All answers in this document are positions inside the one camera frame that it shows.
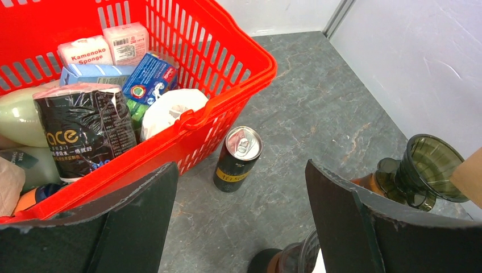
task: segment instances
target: cardboard flap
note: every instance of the cardboard flap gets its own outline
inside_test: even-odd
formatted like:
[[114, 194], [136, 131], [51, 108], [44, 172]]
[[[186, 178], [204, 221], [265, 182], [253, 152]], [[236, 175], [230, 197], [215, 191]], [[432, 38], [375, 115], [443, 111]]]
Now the cardboard flap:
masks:
[[455, 169], [450, 182], [482, 208], [482, 148]]

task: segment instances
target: blue box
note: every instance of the blue box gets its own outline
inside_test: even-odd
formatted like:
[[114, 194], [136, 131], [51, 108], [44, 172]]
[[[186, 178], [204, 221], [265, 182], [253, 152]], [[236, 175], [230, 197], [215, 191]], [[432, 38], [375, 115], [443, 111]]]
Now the blue box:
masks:
[[135, 68], [134, 65], [68, 64], [62, 69], [59, 84], [96, 82], [123, 86]]
[[177, 69], [156, 55], [147, 53], [127, 79], [122, 92], [137, 104], [137, 109], [139, 104], [151, 106], [162, 94], [176, 87]]

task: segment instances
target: red shopping basket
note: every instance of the red shopping basket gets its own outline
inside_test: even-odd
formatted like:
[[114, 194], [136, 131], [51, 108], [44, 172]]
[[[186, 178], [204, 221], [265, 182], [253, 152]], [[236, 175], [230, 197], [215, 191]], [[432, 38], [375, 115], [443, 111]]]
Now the red shopping basket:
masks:
[[0, 95], [59, 78], [59, 44], [130, 22], [147, 27], [151, 50], [180, 63], [179, 86], [203, 91], [208, 103], [29, 210], [1, 217], [0, 224], [49, 219], [166, 162], [186, 172], [216, 149], [250, 97], [276, 75], [274, 58], [215, 0], [0, 0]]

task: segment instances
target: canned drink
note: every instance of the canned drink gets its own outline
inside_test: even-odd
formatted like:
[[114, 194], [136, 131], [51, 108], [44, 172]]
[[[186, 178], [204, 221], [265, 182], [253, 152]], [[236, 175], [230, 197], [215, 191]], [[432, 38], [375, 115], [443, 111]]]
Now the canned drink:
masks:
[[241, 126], [226, 136], [219, 155], [214, 184], [223, 192], [237, 191], [261, 155], [263, 143], [251, 128]]

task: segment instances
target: white plastic bag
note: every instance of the white plastic bag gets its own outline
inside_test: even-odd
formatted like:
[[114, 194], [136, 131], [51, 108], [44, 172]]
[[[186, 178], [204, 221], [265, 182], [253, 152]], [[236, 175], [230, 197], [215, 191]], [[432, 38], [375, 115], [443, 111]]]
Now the white plastic bag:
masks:
[[147, 140], [173, 125], [182, 113], [197, 111], [207, 103], [198, 89], [178, 89], [166, 92], [147, 109], [142, 121], [140, 138]]

